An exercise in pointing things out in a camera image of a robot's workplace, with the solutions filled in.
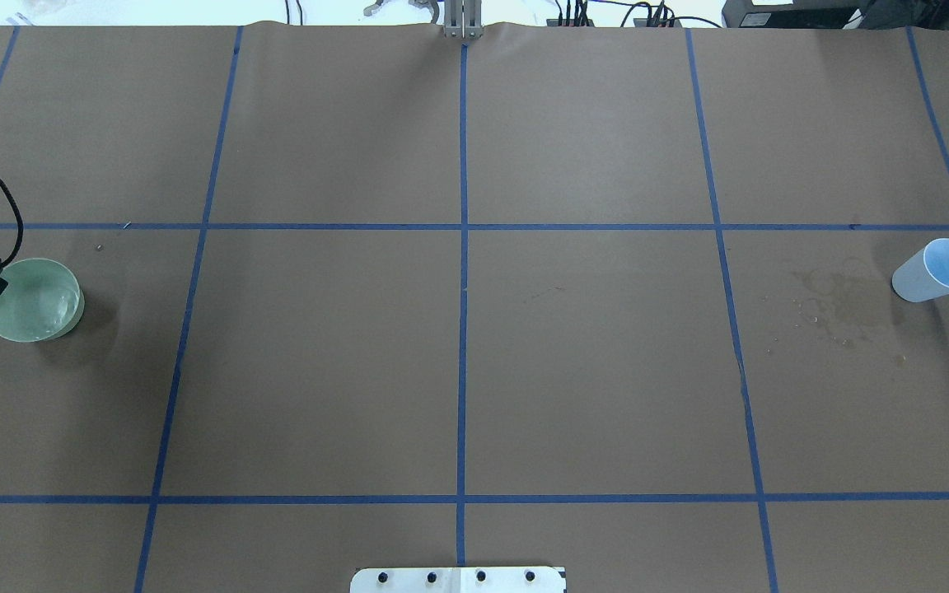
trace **black cable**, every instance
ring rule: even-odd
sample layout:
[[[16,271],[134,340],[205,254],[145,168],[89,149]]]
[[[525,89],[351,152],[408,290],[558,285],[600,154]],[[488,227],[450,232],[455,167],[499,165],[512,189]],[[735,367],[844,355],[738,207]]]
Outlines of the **black cable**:
[[[620,4],[620,2],[610,2],[610,4]],[[651,14],[654,12],[654,7],[651,7],[651,4],[648,2],[636,2],[635,4],[628,4],[629,11],[624,14],[624,18],[621,19],[621,26],[624,26],[624,23],[629,22],[629,16],[632,15],[632,11],[635,11],[637,7],[646,7],[647,8],[647,20],[651,19]]]
[[[692,21],[707,22],[708,24],[711,24],[711,26],[715,26],[716,29],[723,29],[722,26],[719,26],[718,24],[716,24],[715,22],[712,22],[709,19],[703,19],[701,18],[701,16],[673,16],[673,18],[671,19],[666,19],[666,22],[672,23],[678,20],[692,20]]]
[[[14,198],[12,198],[12,193],[10,193],[10,188],[8,188],[5,183],[3,183],[1,177],[0,177],[0,188],[2,188],[2,192],[5,194],[5,196],[7,196],[7,202],[10,203],[10,209],[12,210],[12,212],[14,212],[14,218],[16,219],[16,240],[14,241],[14,248],[12,248],[10,255],[8,255],[6,259],[3,259],[2,262],[0,262],[0,270],[1,270],[2,268],[5,268],[8,265],[10,265],[12,261],[16,258],[16,253],[20,252],[20,245],[22,241],[24,240],[24,221],[20,217],[20,209],[16,207],[16,202]]]

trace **table surface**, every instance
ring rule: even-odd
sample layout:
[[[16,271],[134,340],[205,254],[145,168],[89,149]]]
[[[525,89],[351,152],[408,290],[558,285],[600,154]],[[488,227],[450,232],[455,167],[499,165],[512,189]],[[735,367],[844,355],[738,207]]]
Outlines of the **table surface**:
[[[949,591],[949,34],[0,27],[0,174],[0,591]]]

